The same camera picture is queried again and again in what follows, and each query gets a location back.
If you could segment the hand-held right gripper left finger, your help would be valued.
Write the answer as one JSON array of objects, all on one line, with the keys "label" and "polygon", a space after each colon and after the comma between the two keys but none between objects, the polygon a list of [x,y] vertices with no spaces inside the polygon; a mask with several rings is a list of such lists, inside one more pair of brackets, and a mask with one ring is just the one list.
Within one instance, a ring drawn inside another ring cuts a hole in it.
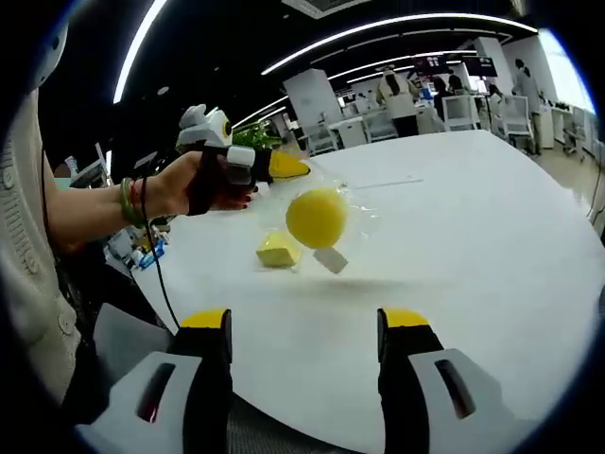
[{"label": "hand-held right gripper left finger", "polygon": [[225,453],[233,403],[232,312],[176,332],[104,307],[94,341],[112,384],[108,406],[78,432],[96,453]]}]

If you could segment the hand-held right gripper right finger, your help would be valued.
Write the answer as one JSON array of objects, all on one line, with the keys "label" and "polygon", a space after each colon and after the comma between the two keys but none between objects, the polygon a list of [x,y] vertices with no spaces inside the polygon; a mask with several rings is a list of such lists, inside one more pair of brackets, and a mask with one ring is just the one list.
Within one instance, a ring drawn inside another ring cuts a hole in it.
[{"label": "hand-held right gripper right finger", "polygon": [[421,314],[378,309],[377,340],[386,452],[511,453],[528,436],[499,382],[444,347]]}]

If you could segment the person's left hand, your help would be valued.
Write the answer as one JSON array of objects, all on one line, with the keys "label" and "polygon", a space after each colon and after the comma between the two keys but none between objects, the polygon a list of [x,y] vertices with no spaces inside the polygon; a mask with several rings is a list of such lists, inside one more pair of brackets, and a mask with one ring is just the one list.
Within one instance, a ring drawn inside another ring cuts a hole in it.
[{"label": "person's left hand", "polygon": [[197,216],[209,210],[242,210],[258,192],[257,186],[233,185],[228,181],[218,185],[210,197],[206,210],[192,210],[191,203],[205,199],[207,191],[190,191],[189,186],[199,174],[202,151],[188,151],[168,165],[159,174],[149,177],[140,192],[141,203],[149,220],[160,217]]}]

